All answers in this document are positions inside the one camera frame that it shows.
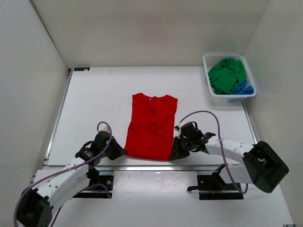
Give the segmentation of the red t shirt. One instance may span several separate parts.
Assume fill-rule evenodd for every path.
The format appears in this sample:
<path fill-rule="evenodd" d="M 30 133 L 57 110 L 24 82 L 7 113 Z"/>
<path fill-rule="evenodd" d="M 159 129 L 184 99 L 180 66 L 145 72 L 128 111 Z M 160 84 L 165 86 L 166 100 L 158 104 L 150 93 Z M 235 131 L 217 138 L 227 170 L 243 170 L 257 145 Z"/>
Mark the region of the red t shirt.
<path fill-rule="evenodd" d="M 129 157 L 168 161 L 173 147 L 178 99 L 169 95 L 132 96 L 125 150 Z"/>

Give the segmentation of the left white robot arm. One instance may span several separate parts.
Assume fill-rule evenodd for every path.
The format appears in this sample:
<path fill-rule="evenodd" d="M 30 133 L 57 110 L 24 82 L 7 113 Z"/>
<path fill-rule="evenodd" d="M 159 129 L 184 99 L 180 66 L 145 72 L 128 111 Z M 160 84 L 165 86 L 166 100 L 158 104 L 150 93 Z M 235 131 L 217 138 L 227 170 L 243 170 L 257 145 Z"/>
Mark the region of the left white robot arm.
<path fill-rule="evenodd" d="M 126 151 L 114 137 L 100 131 L 93 141 L 88 141 L 61 171 L 51 174 L 21 194 L 14 211 L 14 224 L 25 227 L 47 227 L 53 215 L 74 195 L 99 183 L 96 170 L 101 159 L 115 160 Z"/>

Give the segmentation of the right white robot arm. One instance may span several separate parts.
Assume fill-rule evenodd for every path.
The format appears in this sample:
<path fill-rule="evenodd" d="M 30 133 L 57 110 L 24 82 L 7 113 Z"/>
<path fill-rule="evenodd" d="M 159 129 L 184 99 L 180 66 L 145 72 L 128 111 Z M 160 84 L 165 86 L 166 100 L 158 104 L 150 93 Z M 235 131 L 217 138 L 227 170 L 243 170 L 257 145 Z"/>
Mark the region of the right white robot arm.
<path fill-rule="evenodd" d="M 223 164 L 207 176 L 199 186 L 201 191 L 218 191 L 236 183 L 253 184 L 263 192 L 271 193 L 289 173 L 289 168 L 264 141 L 244 144 L 202 133 L 196 122 L 175 126 L 178 135 L 173 139 L 170 160 L 186 158 L 193 152 L 223 157 Z"/>

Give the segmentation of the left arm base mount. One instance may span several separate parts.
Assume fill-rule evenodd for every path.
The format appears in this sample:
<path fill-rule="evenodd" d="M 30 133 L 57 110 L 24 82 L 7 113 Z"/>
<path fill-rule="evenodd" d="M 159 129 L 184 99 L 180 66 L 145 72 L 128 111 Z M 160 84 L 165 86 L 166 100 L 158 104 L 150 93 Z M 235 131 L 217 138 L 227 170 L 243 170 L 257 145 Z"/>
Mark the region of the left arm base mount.
<path fill-rule="evenodd" d="M 114 171 L 99 171 L 90 179 L 89 186 L 83 189 L 73 198 L 82 199 L 111 199 L 114 186 Z"/>

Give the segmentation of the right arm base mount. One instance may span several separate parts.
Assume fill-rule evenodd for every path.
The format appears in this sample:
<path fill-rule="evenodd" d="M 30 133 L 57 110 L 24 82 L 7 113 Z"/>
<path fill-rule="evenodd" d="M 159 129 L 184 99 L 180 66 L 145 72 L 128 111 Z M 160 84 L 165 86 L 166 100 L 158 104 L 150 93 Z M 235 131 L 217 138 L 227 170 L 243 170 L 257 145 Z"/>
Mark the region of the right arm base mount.
<path fill-rule="evenodd" d="M 226 183 L 219 176 L 224 169 L 220 165 L 215 170 L 197 173 L 197 185 L 189 186 L 188 192 L 197 190 L 199 200 L 243 200 L 243 195 L 238 192 L 232 183 Z"/>

